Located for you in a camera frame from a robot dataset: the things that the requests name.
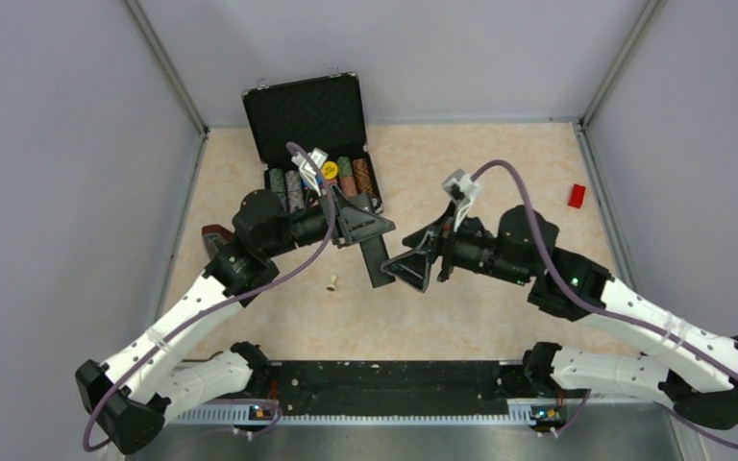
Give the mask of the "black remote with buttons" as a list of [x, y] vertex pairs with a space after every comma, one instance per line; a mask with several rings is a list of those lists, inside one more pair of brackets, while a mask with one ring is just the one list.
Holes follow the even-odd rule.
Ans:
[[385, 241], [381, 235], [361, 242], [359, 247], [373, 288], [380, 288], [396, 281], [393, 276], [381, 269], [381, 265], [389, 258]]

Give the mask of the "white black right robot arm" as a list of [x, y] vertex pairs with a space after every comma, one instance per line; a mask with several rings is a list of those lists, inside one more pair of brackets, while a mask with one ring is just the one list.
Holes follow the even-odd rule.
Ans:
[[451, 212], [406, 237], [406, 251], [381, 269], [417, 291], [455, 269], [529, 287], [528, 300], [556, 318], [606, 331], [634, 357], [539, 342], [523, 357], [538, 396], [591, 390], [650, 400], [686, 421], [728, 430], [738, 424], [738, 335], [717, 336], [635, 293], [605, 267], [555, 245], [559, 229], [538, 220], [534, 238], [523, 206], [503, 213], [496, 232], [478, 218], [455, 225]]

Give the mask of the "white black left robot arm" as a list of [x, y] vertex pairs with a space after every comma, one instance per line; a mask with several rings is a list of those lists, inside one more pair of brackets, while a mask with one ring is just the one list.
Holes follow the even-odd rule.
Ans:
[[76, 371], [89, 415], [85, 451], [123, 459], [187, 410], [239, 391], [247, 397], [263, 394], [270, 373], [265, 356], [251, 343], [236, 343], [197, 366], [177, 367], [257, 295], [305, 271], [329, 243], [359, 245], [373, 285], [390, 282], [380, 269], [388, 256], [383, 237], [396, 226], [364, 194], [348, 198], [333, 187], [318, 207], [291, 213], [275, 192], [258, 189], [242, 200], [233, 224], [232, 240], [162, 317], [124, 349], [103, 361], [88, 360]]

